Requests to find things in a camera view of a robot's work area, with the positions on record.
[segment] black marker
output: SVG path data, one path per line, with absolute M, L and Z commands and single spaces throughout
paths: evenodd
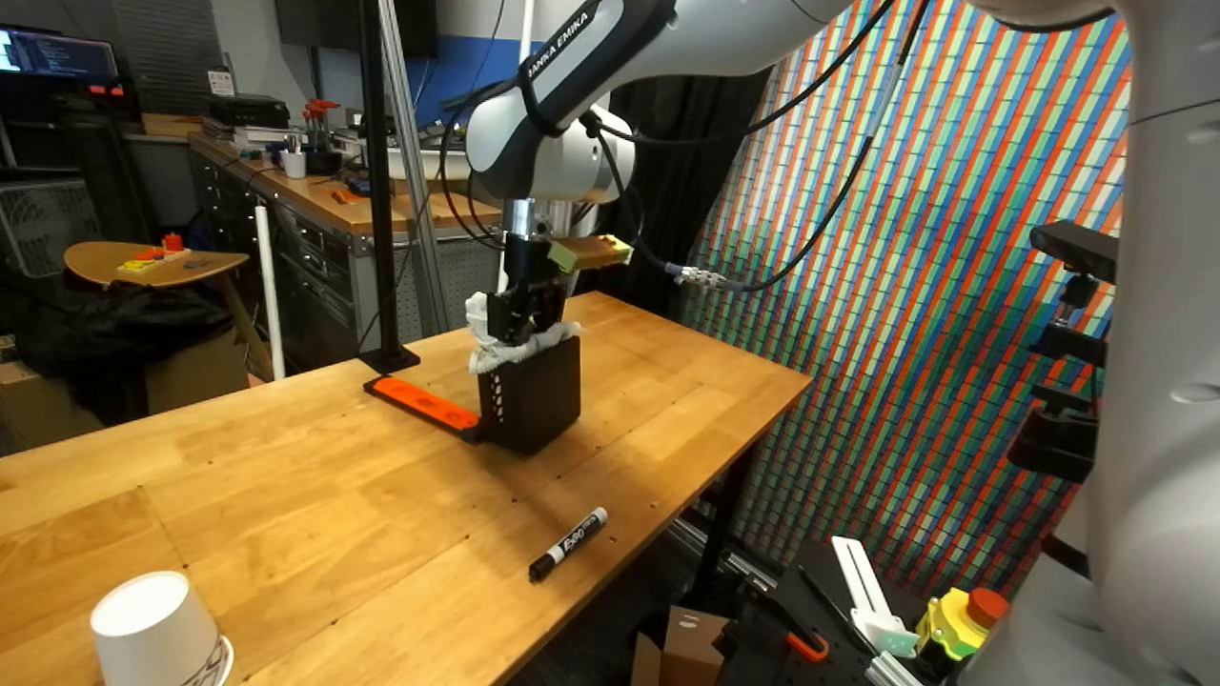
M 561 561 L 567 561 L 584 540 L 590 540 L 608 525 L 608 508 L 594 508 L 567 539 L 548 547 L 533 563 L 529 563 L 529 583 L 540 583 Z

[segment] cabinet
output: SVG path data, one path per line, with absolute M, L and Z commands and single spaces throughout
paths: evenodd
M 371 201 L 343 196 L 340 178 L 285 178 L 276 168 L 240 160 L 211 136 L 190 136 L 190 168 L 206 214 L 206 237 L 220 253 L 257 253 L 257 207 L 266 207 L 276 240 L 276 285 L 282 314 L 282 348 L 290 369 L 312 369 L 383 342 L 376 328 L 376 270 L 371 237 Z M 418 298 L 407 258 L 407 210 L 397 197 L 397 323 L 401 341 L 418 341 Z M 454 218 L 434 214 L 434 253 L 451 328 L 463 328 L 463 300 L 488 289 L 497 253 L 454 229 Z

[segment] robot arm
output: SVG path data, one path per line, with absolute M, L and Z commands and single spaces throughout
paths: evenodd
M 614 160 L 571 127 L 608 93 L 648 78 L 746 78 L 829 27 L 852 0 L 584 0 L 576 17 L 519 69 L 510 93 L 468 120 L 467 151 L 476 182 L 497 197 L 618 196 L 632 171 L 632 144 Z

